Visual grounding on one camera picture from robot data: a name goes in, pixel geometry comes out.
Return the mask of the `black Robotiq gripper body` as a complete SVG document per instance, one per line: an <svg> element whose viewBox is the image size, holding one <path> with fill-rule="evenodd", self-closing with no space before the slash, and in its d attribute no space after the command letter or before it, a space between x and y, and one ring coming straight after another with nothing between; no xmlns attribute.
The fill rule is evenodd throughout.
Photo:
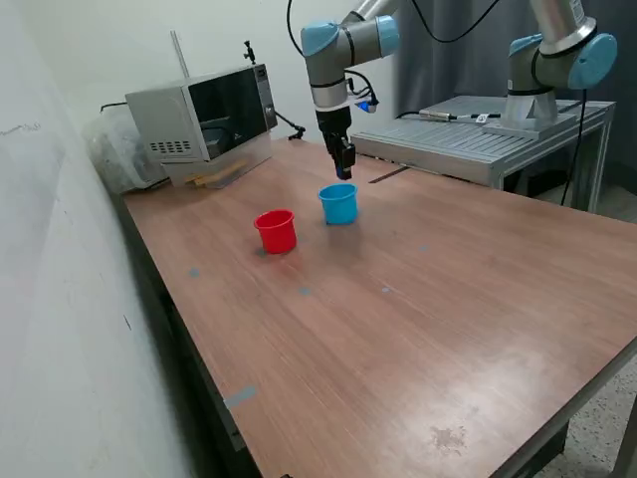
<svg viewBox="0 0 637 478"><path fill-rule="evenodd" d="M337 139L348 140L347 130L351 126L350 107L342 107L332 111L316 111L318 128L326 144Z"/></svg>

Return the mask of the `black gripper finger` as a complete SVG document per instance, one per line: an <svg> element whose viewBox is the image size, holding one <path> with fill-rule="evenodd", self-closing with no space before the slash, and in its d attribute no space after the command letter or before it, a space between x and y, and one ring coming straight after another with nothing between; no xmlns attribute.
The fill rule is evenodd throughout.
<svg viewBox="0 0 637 478"><path fill-rule="evenodd" d="M342 171L341 164L341 138L337 132L328 131L323 134L325 146L329 155L334 162L334 168L337 172Z"/></svg>
<svg viewBox="0 0 637 478"><path fill-rule="evenodd" d="M347 140L341 139L341 164L342 171L338 173L339 179L351 179L351 170L355 165L355 145Z"/></svg>

